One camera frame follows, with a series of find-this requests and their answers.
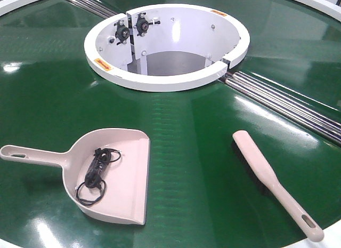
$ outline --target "black mounting hardware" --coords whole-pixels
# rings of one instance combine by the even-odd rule
[[[130,30],[126,26],[124,26],[124,23],[122,20],[118,21],[116,23],[117,25],[117,31],[115,33],[116,38],[119,39],[120,43],[125,44],[127,43],[127,39],[130,35]]]
[[[144,36],[145,33],[147,33],[147,30],[149,28],[149,23],[148,21],[146,21],[145,19],[145,13],[140,13],[139,14],[139,18],[137,19],[137,23],[136,23],[136,28],[138,33],[138,36]]]

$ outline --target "metal rail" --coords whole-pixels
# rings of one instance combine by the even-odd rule
[[[102,4],[94,0],[68,0],[68,1],[104,19],[118,14],[117,12],[103,6]]]
[[[242,72],[227,74],[223,81],[246,96],[341,146],[341,124],[308,108],[295,97]]]

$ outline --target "dustpan handle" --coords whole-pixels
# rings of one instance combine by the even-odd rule
[[[6,145],[0,149],[3,160],[54,167],[66,166],[66,153]]]

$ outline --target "central hole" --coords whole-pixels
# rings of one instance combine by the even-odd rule
[[[158,52],[147,55],[149,76],[188,74],[205,67],[205,57],[189,52]],[[128,64],[128,71],[137,73],[137,61]]]

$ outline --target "black bracket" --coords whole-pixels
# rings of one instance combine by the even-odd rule
[[[117,29],[116,29],[116,33],[115,33],[115,37],[119,39],[119,43],[118,44],[126,44],[127,43],[127,39],[130,36],[130,30],[129,28],[127,28],[122,20],[119,20],[116,24],[114,24],[114,26],[117,25]]]

